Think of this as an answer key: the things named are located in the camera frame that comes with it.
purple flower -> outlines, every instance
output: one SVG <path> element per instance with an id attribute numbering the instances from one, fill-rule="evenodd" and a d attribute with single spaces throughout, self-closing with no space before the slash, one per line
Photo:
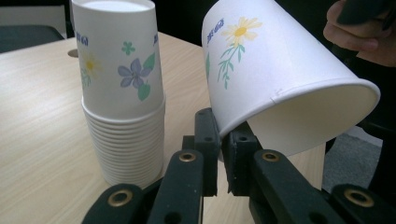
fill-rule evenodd
<path id="1" fill-rule="evenodd" d="M 135 88 L 139 89 L 144 84 L 141 77 L 147 77 L 150 72 L 151 68 L 142 68 L 139 59 L 135 59 L 131 63 L 131 70 L 125 66 L 119 66 L 119 75 L 123 77 L 120 85 L 125 88 L 132 83 Z"/>

human hand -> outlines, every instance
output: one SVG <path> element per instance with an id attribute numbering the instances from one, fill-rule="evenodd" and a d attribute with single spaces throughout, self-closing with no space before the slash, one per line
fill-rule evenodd
<path id="1" fill-rule="evenodd" d="M 386 31 L 382 23 L 387 13 L 360 25 L 341 25 L 337 22 L 345 0 L 334 3 L 327 12 L 323 30 L 326 39 L 343 48 L 358 51 L 357 57 L 388 67 L 396 67 L 396 23 Z"/>

yellow flower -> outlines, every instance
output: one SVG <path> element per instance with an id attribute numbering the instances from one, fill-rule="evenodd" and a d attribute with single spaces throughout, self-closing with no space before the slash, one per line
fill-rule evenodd
<path id="1" fill-rule="evenodd" d="M 91 53 L 82 55 L 83 66 L 90 77 L 97 77 L 97 72 L 102 71 L 102 65 Z"/>
<path id="2" fill-rule="evenodd" d="M 256 38 L 257 34 L 250 32 L 249 29 L 261 27 L 261 22 L 256 22 L 257 18 L 252 20 L 245 19 L 241 17 L 239 19 L 238 25 L 229 25 L 227 31 L 223 31 L 222 35 L 227 35 L 227 40 L 229 41 L 227 45 L 233 45 L 236 48 L 238 45 L 243 44 L 244 38 L 247 40 L 253 40 Z"/>

tilted paper cup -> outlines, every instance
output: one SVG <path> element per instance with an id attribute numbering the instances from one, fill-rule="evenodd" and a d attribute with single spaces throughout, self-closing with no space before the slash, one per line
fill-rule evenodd
<path id="1" fill-rule="evenodd" d="M 218 1 L 202 41 L 221 137 L 247 120 L 263 147 L 288 156 L 334 138 L 378 102 L 376 85 L 357 78 L 273 0 Z"/>
<path id="2" fill-rule="evenodd" d="M 144 116 L 163 102 L 155 5 L 72 0 L 84 105 L 107 119 Z"/>

wooden table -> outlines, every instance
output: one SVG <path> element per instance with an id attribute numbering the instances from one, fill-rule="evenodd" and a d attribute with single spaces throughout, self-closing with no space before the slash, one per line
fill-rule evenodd
<path id="1" fill-rule="evenodd" d="M 81 108 L 76 39 L 0 54 L 0 223 L 80 223 L 109 187 Z M 209 107 L 202 49 L 160 34 L 167 95 L 164 164 L 193 135 L 194 114 Z M 320 188 L 324 148 L 290 157 Z M 205 198 L 204 223 L 253 223 L 248 198 Z"/>

